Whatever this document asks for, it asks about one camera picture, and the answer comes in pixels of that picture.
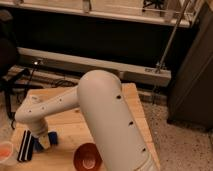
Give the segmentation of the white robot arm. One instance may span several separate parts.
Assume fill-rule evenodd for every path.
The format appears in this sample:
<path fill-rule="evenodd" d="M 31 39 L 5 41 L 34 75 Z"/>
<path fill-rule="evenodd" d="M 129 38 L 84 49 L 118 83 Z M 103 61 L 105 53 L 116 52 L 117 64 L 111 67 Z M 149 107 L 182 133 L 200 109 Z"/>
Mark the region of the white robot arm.
<path fill-rule="evenodd" d="M 107 171 L 159 171 L 122 93 L 120 79 L 104 70 L 85 73 L 78 85 L 48 100 L 27 96 L 15 120 L 40 138 L 45 118 L 78 107 Z"/>

